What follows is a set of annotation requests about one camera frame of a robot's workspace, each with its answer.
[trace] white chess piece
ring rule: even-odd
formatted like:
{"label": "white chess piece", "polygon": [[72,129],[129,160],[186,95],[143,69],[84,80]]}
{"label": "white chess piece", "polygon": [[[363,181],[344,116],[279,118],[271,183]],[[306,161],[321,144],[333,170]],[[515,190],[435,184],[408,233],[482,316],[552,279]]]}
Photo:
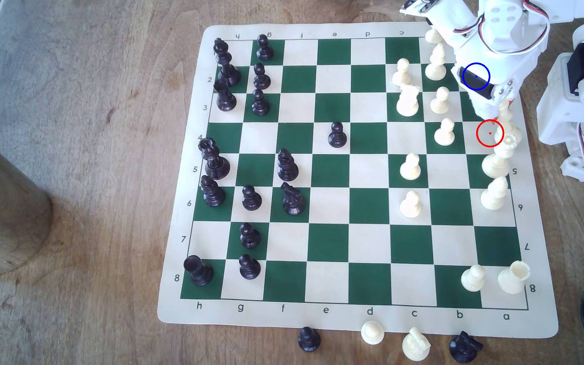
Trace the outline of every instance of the white chess piece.
{"label": "white chess piece", "polygon": [[482,289],[484,275],[486,270],[482,266],[472,265],[461,275],[461,285],[469,292],[478,292]]}
{"label": "white chess piece", "polygon": [[402,340],[402,352],[411,361],[423,361],[430,353],[430,342],[420,332],[418,328],[412,327],[410,332]]}
{"label": "white chess piece", "polygon": [[408,59],[401,58],[398,60],[398,70],[394,72],[393,76],[391,76],[391,82],[397,87],[409,85],[411,80],[410,74],[407,72],[409,67],[410,61]]}
{"label": "white chess piece", "polygon": [[404,85],[401,87],[402,92],[396,103],[398,114],[410,117],[418,112],[418,87],[413,85]]}
{"label": "white chess piece", "polygon": [[454,142],[454,121],[445,118],[441,121],[441,128],[434,132],[434,141],[440,145],[451,145]]}
{"label": "white chess piece", "polygon": [[405,180],[416,180],[420,176],[420,158],[415,153],[410,153],[405,157],[405,162],[400,165],[400,176]]}
{"label": "white chess piece", "polygon": [[514,261],[497,277],[499,287],[508,294],[518,294],[524,288],[524,281],[531,276],[531,268],[523,261]]}
{"label": "white chess piece", "polygon": [[425,68],[425,76],[434,81],[442,80],[445,77],[445,47],[439,43],[434,47],[430,56],[430,64]]}
{"label": "white chess piece", "polygon": [[376,321],[364,323],[361,330],[362,340],[369,345],[377,345],[384,338],[384,328]]}
{"label": "white chess piece", "polygon": [[447,113],[450,108],[448,96],[450,96],[450,90],[448,88],[440,87],[436,89],[436,97],[430,102],[430,109],[434,114]]}
{"label": "white chess piece", "polygon": [[506,176],[501,176],[488,184],[488,188],[482,192],[482,205],[490,211],[496,211],[504,205],[508,181]]}
{"label": "white chess piece", "polygon": [[407,218],[416,218],[420,214],[421,208],[420,197],[413,190],[410,190],[400,203],[400,212]]}

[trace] black pawn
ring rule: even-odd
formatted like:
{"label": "black pawn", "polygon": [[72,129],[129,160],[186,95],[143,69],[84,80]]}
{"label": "black pawn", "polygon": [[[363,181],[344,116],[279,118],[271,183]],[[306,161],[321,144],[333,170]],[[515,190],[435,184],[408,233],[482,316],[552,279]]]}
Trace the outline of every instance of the black pawn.
{"label": "black pawn", "polygon": [[467,364],[477,357],[477,352],[483,349],[483,345],[468,335],[465,331],[461,331],[458,336],[454,336],[450,341],[450,355],[457,362]]}
{"label": "black pawn", "polygon": [[197,148],[202,153],[202,158],[206,160],[204,171],[214,180],[226,177],[231,170],[229,161],[220,156],[220,149],[215,145],[213,138],[202,138]]}
{"label": "black pawn", "polygon": [[240,275],[247,280],[253,280],[260,274],[260,264],[248,254],[241,255],[238,258],[238,263],[240,264]]}
{"label": "black pawn", "polygon": [[200,179],[200,186],[202,187],[202,192],[204,193],[204,202],[208,206],[219,206],[224,203],[226,194],[221,187],[217,185],[217,182],[213,178],[206,175],[202,175]]}
{"label": "black pawn", "polygon": [[197,286],[207,285],[213,278],[213,268],[194,254],[184,260],[184,270],[189,274],[191,283]]}
{"label": "black pawn", "polygon": [[259,90],[264,90],[269,87],[272,80],[265,74],[265,67],[262,63],[258,62],[254,65],[254,87]]}
{"label": "black pawn", "polygon": [[283,210],[291,216],[303,213],[306,209],[306,199],[301,191],[288,183],[281,185],[283,189]]}
{"label": "black pawn", "polygon": [[252,93],[254,103],[252,104],[252,112],[257,116],[264,116],[269,112],[269,103],[265,100],[265,95],[259,89],[255,89]]}
{"label": "black pawn", "polygon": [[321,337],[315,329],[304,327],[298,334],[296,341],[298,342],[298,346],[301,347],[301,350],[312,352],[319,348]]}
{"label": "black pawn", "polygon": [[298,166],[294,157],[287,149],[281,148],[278,153],[278,177],[283,181],[292,181],[298,176]]}
{"label": "black pawn", "polygon": [[220,38],[215,38],[213,46],[215,51],[215,62],[220,65],[220,72],[217,73],[218,79],[224,79],[226,84],[230,87],[240,82],[240,71],[231,63],[231,53],[229,53],[229,45]]}
{"label": "black pawn", "polygon": [[274,50],[272,47],[269,46],[269,40],[267,36],[261,34],[255,39],[258,42],[258,50],[255,52],[255,55],[261,61],[268,61],[271,60],[274,56]]}
{"label": "black pawn", "polygon": [[344,147],[346,144],[346,133],[344,133],[344,125],[340,121],[332,123],[330,126],[332,132],[329,134],[328,144],[335,148]]}
{"label": "black pawn", "polygon": [[251,185],[243,187],[243,206],[248,211],[255,211],[263,203],[263,198],[255,190]]}
{"label": "black pawn", "polygon": [[260,243],[260,232],[258,232],[251,224],[243,223],[240,225],[240,244],[244,248],[256,248]]}

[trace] wooden table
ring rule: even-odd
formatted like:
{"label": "wooden table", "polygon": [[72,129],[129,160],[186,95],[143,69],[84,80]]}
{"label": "wooden table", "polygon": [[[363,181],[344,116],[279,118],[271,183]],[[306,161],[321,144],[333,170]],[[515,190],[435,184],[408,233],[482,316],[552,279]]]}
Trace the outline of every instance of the wooden table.
{"label": "wooden table", "polygon": [[[380,0],[4,0],[0,152],[53,198],[53,232],[0,277],[0,363],[390,363],[377,346],[322,331],[302,353],[295,329],[170,325],[156,315],[197,50],[213,24],[409,20]],[[559,334],[482,338],[479,363],[584,363],[584,183],[563,177],[563,145],[537,139],[535,106],[582,21],[552,27],[522,89],[556,289]],[[429,336],[425,363],[453,363]]]}

